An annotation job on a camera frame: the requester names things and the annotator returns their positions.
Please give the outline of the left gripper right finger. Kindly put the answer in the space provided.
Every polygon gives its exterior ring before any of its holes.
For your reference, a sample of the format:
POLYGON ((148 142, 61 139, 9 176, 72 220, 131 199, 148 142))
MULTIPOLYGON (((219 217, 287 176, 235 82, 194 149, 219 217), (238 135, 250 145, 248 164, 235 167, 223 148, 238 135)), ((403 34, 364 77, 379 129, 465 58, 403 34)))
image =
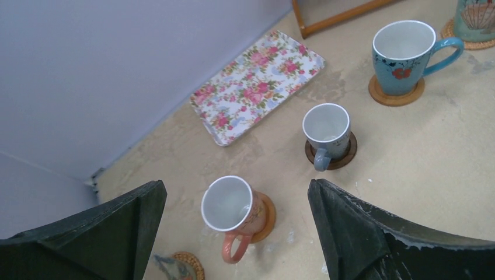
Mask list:
POLYGON ((330 279, 493 279, 494 242, 442 232, 325 179, 308 200, 330 279))

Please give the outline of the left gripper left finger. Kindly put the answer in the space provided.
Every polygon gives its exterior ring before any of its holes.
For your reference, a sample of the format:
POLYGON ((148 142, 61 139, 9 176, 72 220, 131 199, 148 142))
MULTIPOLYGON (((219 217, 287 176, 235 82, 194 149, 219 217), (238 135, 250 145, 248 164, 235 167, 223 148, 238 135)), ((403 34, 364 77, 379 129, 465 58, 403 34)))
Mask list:
POLYGON ((150 181, 111 201, 1 240, 2 279, 142 279, 167 192, 150 181))

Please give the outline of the beige mug with pattern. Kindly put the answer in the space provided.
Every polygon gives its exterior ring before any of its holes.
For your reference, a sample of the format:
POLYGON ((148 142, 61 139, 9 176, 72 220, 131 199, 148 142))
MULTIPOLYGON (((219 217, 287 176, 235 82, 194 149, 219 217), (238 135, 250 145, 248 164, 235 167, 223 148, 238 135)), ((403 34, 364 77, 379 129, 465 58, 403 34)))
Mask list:
POLYGON ((186 263, 180 261, 174 257, 162 257, 154 255, 154 260, 160 269, 164 273, 165 279, 172 280, 196 280, 197 274, 194 268, 186 263))

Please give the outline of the woven rattan coaster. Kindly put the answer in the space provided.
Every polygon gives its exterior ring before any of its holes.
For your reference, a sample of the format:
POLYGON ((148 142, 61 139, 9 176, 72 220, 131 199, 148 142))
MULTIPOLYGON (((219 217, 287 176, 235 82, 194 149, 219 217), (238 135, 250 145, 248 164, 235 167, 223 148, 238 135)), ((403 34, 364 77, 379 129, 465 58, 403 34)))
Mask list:
MULTIPOLYGON (((440 35, 443 39, 456 37, 454 34, 454 19, 450 19, 440 31, 440 35)), ((495 46, 495 39, 472 42, 463 41, 466 50, 484 50, 495 46)))
POLYGON ((172 257, 190 265, 194 269, 198 280, 205 280, 205 271, 203 265, 194 254, 186 251, 179 251, 172 254, 172 257))

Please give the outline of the dark wooden coaster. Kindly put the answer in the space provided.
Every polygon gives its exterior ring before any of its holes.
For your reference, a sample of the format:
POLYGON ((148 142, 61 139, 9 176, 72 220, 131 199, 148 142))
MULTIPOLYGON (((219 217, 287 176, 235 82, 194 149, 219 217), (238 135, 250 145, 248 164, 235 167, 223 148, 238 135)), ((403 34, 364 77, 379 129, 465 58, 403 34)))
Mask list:
MULTIPOLYGON (((332 159, 326 170, 336 170, 349 164, 352 161, 352 159, 355 157, 357 153, 357 148, 358 148, 357 139, 354 133, 350 132, 350 140, 348 142, 348 147, 346 149, 344 156, 342 156, 339 159, 332 159)), ((316 154, 316 149, 310 145, 308 140, 306 140, 305 142, 305 154, 307 159, 313 164, 316 154)))

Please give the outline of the light wooden coaster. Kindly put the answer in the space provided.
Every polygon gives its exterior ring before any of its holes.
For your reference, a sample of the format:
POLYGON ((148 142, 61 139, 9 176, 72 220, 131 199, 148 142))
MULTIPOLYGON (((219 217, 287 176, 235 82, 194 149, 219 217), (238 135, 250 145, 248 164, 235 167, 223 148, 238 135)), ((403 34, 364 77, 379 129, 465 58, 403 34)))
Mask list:
POLYGON ((250 244, 258 243, 264 240, 273 231, 276 224, 276 208, 271 198, 262 192, 256 191, 255 193, 264 203, 266 210, 266 224, 260 232, 253 235, 250 244))

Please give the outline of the pink mug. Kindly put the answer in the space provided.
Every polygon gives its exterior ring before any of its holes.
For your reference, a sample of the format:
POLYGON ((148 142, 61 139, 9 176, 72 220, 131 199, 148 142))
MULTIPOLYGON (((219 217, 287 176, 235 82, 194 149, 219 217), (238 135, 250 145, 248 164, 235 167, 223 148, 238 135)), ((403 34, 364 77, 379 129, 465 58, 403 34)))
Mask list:
POLYGON ((230 175, 216 179, 203 195, 201 215, 209 228, 225 233, 221 254, 228 264, 241 260, 266 224, 264 203, 255 192, 246 180, 230 175))

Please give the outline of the small grey mug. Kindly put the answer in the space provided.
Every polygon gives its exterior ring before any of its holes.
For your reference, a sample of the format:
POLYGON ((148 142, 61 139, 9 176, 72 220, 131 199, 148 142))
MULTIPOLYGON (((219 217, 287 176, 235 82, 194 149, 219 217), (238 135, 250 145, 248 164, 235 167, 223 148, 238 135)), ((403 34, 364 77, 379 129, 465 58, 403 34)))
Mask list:
POLYGON ((350 116, 338 104, 319 104, 305 114, 302 130, 316 150, 314 168, 323 172, 332 160, 340 159, 345 154, 350 141, 350 116))

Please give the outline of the orange coaster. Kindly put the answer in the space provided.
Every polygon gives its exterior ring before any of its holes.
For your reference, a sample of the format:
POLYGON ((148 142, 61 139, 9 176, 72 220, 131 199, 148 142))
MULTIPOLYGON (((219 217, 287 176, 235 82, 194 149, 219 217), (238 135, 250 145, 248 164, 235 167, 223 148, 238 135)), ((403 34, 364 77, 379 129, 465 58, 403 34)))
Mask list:
POLYGON ((399 96, 385 94, 382 91, 381 86, 379 85, 377 77, 375 75, 373 75, 368 84, 368 91, 370 96, 377 103, 388 107, 400 107, 415 102, 421 97, 424 89, 424 78, 421 78, 409 93, 399 96))

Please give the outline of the blue mug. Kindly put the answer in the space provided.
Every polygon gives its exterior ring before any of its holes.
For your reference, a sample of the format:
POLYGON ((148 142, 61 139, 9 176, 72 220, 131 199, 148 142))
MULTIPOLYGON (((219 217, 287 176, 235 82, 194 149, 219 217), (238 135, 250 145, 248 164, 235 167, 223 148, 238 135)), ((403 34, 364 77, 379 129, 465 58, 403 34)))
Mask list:
POLYGON ((456 61, 465 49, 457 37, 437 39, 435 30, 418 20, 401 20, 380 29, 372 41, 375 76, 382 92, 402 96, 411 92, 424 76, 456 61), (430 58, 443 48, 455 51, 446 59, 428 66, 430 58))

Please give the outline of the tall beige mug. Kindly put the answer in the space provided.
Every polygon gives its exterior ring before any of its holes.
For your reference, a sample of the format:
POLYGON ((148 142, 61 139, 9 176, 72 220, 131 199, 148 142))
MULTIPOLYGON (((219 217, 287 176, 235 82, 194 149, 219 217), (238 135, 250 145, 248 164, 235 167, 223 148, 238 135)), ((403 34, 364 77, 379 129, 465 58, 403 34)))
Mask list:
POLYGON ((494 1, 458 0, 454 35, 468 42, 494 40, 494 1))

